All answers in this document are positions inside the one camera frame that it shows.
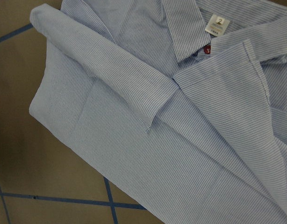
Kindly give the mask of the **light blue striped shirt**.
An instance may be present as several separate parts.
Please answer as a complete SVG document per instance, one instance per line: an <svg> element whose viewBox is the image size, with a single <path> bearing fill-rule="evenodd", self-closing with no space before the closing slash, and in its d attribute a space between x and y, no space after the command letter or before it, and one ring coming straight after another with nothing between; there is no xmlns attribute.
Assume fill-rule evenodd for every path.
<svg viewBox="0 0 287 224"><path fill-rule="evenodd" d="M30 114L166 224L287 224L287 7L64 0Z"/></svg>

